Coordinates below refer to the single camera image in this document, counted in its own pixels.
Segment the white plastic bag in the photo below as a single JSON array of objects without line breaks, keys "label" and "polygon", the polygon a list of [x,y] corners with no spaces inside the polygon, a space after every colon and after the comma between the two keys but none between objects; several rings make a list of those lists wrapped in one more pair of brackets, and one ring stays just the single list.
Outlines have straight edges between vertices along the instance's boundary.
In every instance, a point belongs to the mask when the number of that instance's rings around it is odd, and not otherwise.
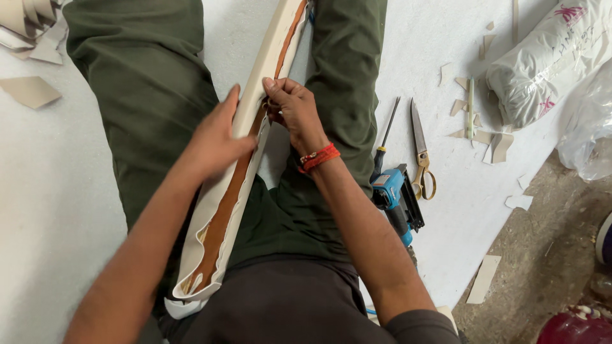
[{"label": "white plastic bag", "polygon": [[590,83],[557,150],[561,163],[584,180],[612,174],[612,61]]},{"label": "white plastic bag", "polygon": [[565,0],[492,63],[487,83],[505,124],[523,128],[549,112],[612,57],[612,0]]}]

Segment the brown leather strip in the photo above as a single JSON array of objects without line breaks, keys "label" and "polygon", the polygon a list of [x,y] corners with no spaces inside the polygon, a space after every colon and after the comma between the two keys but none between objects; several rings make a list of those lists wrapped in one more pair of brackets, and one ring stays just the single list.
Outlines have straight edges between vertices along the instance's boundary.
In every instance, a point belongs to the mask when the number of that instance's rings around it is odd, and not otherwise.
[{"label": "brown leather strip", "polygon": [[280,51],[280,58],[278,59],[278,63],[276,65],[276,73],[274,73],[274,78],[278,78],[278,74],[280,73],[280,69],[283,68],[283,63],[285,63],[285,55],[287,54],[287,49],[289,49],[289,44],[291,43],[291,39],[293,35],[296,33],[297,24],[300,22],[300,18],[302,18],[302,13],[306,8],[306,0],[302,0],[300,6],[297,7],[296,17],[293,18],[293,23],[291,23],[291,27],[289,28],[289,34],[285,37],[285,42],[283,43],[283,49]]},{"label": "brown leather strip", "polygon": [[[278,73],[280,69],[283,67],[283,63],[285,61],[285,54],[287,53],[287,49],[289,48],[289,44],[291,43],[291,38],[295,34],[295,30],[297,24],[304,12],[304,8],[306,6],[307,0],[303,0],[300,3],[296,11],[296,17],[293,20],[293,24],[289,29],[289,33],[287,33],[287,37],[285,38],[285,44],[283,45],[283,49],[281,50],[280,57],[278,58],[277,69],[275,73],[275,77],[278,77]],[[261,127],[261,121],[264,119],[266,115],[266,111],[260,107],[257,112],[257,116],[255,117],[255,121],[251,126],[249,131],[249,135],[257,135],[259,128]],[[243,157],[241,157],[237,164],[236,169],[234,170],[234,175],[229,182],[229,187],[221,202],[219,203],[219,207],[215,215],[213,215],[211,222],[206,229],[206,236],[204,237],[204,257],[202,258],[202,262],[193,272],[190,281],[189,287],[185,288],[189,290],[191,288],[192,283],[195,281],[196,276],[199,274],[203,274],[203,281],[195,288],[194,293],[197,293],[211,284],[212,274],[217,270],[215,264],[219,258],[219,250],[221,244],[223,243],[223,239],[225,238],[225,232],[227,230],[228,224],[230,222],[231,213],[234,210],[234,206],[238,202],[238,194],[240,193],[240,189],[242,187],[242,183],[247,175],[248,165],[251,162],[252,153],[249,153]]]}]

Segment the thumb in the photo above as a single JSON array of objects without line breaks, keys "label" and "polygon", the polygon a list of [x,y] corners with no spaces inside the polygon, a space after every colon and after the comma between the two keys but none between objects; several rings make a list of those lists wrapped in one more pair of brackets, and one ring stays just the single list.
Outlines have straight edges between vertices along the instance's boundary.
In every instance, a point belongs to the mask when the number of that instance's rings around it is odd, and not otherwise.
[{"label": "thumb", "polygon": [[231,156],[232,161],[235,161],[257,147],[257,136],[249,135],[247,137],[239,138],[238,140],[232,140],[228,146],[228,155]]},{"label": "thumb", "polygon": [[272,78],[264,78],[264,89],[270,98],[279,105],[285,105],[289,101],[289,95],[280,88]]}]

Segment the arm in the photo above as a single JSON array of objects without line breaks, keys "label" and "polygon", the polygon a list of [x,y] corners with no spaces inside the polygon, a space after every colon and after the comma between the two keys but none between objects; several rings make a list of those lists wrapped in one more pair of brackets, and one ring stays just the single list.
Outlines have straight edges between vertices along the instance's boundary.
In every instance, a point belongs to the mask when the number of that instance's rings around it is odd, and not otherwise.
[{"label": "arm", "polygon": [[81,301],[64,343],[132,343],[138,338],[193,196],[206,179],[256,146],[231,138],[240,87],[198,126],[138,221]]},{"label": "arm", "polygon": [[[281,106],[282,114],[272,119],[287,127],[300,156],[329,144],[310,91],[289,79],[266,79],[264,87]],[[408,310],[436,310],[397,233],[365,196],[342,159],[314,167],[311,176],[331,209],[381,324]]]}]

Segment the gold scissors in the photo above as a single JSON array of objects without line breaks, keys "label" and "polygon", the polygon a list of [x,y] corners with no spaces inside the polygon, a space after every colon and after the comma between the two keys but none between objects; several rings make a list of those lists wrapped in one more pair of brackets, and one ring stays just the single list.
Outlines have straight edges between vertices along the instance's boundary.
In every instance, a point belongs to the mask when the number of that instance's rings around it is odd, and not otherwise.
[{"label": "gold scissors", "polygon": [[[412,185],[416,185],[414,195],[417,200],[423,196],[426,200],[430,200],[436,195],[436,178],[433,176],[433,173],[429,170],[429,153],[427,152],[427,147],[425,145],[425,137],[423,136],[423,127],[420,124],[419,111],[417,110],[417,105],[414,103],[414,98],[410,102],[410,117],[412,119],[412,137],[414,138],[414,148],[416,150],[417,157],[417,165],[419,166],[419,170],[417,171],[417,176],[414,178]],[[431,195],[427,197],[427,192],[425,191],[425,175],[429,174],[431,177]]]}]

